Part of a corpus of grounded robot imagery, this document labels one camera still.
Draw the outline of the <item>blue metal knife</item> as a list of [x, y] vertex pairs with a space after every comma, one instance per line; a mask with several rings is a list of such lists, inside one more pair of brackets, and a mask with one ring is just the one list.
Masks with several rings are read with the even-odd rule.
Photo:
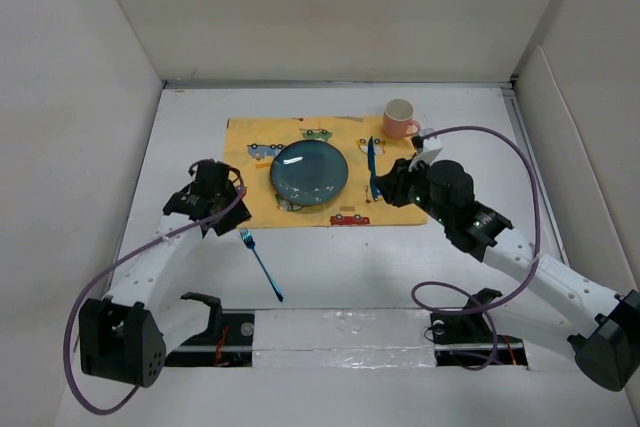
[[381, 141], [378, 138], [371, 136], [367, 142], [367, 165], [369, 170], [369, 188], [373, 201], [377, 201], [380, 197], [379, 189], [376, 185], [376, 157], [379, 155], [379, 149], [381, 147]]

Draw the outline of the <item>pink ceramic mug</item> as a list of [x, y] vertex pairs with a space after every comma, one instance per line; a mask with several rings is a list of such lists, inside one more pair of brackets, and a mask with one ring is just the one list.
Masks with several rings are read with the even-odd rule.
[[390, 139], [401, 139], [415, 135], [421, 125], [414, 119], [415, 109], [411, 102], [404, 99], [389, 101], [384, 109], [382, 132]]

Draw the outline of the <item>yellow vehicle print cloth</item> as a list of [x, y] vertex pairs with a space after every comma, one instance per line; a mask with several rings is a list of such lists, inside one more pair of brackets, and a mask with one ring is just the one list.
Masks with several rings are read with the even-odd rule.
[[[337, 148], [348, 166], [346, 186], [321, 206], [297, 205], [276, 192], [270, 181], [273, 159], [286, 146], [317, 140]], [[241, 172], [251, 212], [251, 228], [421, 225], [427, 215], [416, 207], [398, 210], [370, 187], [367, 150], [372, 143], [379, 175], [398, 158], [413, 153], [408, 139], [392, 140], [375, 116], [231, 118], [227, 123], [224, 161]]]

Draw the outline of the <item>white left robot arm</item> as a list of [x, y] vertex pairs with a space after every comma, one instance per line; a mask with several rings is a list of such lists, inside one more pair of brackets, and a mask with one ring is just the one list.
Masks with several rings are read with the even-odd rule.
[[167, 356], [187, 340], [216, 341], [224, 330], [219, 298], [183, 285], [192, 251], [210, 233], [223, 236], [250, 219], [240, 171], [203, 159], [191, 181], [162, 209], [154, 238], [105, 296], [79, 310], [84, 374], [149, 387]]

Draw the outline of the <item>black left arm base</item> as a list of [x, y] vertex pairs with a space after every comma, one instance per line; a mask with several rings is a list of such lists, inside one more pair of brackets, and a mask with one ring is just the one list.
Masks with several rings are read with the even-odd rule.
[[227, 310], [218, 298], [192, 292], [184, 294], [181, 302], [206, 305], [208, 324], [204, 331], [167, 354], [166, 367], [244, 368], [253, 365], [253, 310]]

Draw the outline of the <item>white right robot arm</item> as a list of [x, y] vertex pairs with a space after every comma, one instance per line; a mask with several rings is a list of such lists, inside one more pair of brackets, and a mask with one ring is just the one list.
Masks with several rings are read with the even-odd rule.
[[457, 162], [399, 159], [374, 184], [387, 204], [417, 206], [459, 251], [518, 281], [508, 296], [462, 309], [468, 337], [483, 341], [494, 334], [493, 310], [529, 290], [573, 327], [566, 342], [589, 379], [615, 392], [626, 386], [639, 367], [638, 291], [622, 296], [541, 254], [538, 240], [528, 242], [509, 219], [476, 200], [473, 179]]

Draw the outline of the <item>dark teal ceramic plate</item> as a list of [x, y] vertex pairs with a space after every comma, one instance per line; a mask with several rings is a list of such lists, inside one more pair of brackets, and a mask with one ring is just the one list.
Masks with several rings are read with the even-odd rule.
[[270, 183], [285, 201], [315, 207], [336, 198], [345, 188], [349, 167], [333, 145], [300, 140], [286, 146], [273, 160]]

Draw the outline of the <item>blue metal fork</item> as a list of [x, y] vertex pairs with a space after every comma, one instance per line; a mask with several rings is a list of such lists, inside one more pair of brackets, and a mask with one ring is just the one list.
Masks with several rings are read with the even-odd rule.
[[282, 303], [284, 301], [284, 296], [281, 292], [281, 289], [279, 288], [279, 286], [277, 285], [277, 283], [275, 282], [275, 280], [273, 279], [273, 277], [271, 276], [270, 272], [268, 271], [267, 267], [265, 266], [264, 262], [262, 261], [261, 257], [259, 256], [258, 252], [256, 251], [256, 243], [255, 240], [251, 234], [251, 232], [247, 229], [247, 228], [241, 228], [239, 230], [239, 235], [240, 238], [242, 240], [242, 242], [244, 243], [245, 247], [247, 249], [249, 249], [255, 259], [257, 260], [260, 268], [262, 269], [262, 272], [264, 273], [266, 279], [268, 280], [274, 294], [276, 295], [276, 298], [278, 299], [278, 301], [280, 303]]

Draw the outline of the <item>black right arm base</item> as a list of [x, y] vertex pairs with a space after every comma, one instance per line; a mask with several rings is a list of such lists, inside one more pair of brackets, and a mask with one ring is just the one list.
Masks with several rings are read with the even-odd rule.
[[487, 366], [528, 366], [524, 342], [512, 336], [494, 335], [482, 314], [430, 315], [423, 337], [434, 345], [437, 367], [457, 366], [479, 370]]

